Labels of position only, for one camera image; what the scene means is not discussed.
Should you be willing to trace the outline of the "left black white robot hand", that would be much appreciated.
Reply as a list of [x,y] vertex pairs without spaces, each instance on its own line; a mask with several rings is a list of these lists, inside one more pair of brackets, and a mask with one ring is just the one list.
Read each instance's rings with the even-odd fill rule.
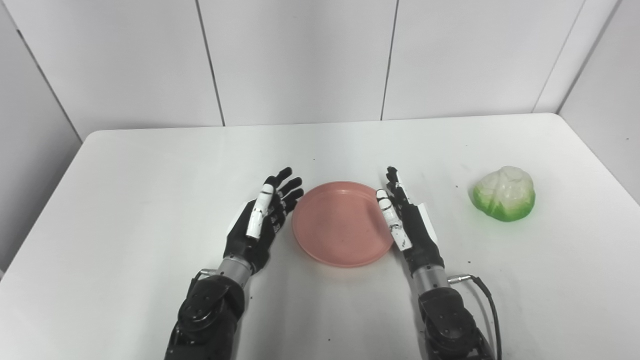
[[228,233],[224,259],[242,260],[252,275],[266,266],[277,233],[304,195],[302,178],[292,174],[288,166],[266,178],[257,198],[244,206]]

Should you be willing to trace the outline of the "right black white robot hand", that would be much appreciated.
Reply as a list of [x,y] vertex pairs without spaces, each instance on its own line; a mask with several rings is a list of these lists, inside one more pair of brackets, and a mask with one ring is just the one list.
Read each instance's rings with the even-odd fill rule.
[[375,192],[375,199],[410,273],[423,267],[443,269],[445,262],[426,226],[423,212],[409,199],[398,169],[388,166],[385,177],[388,182],[385,188]]

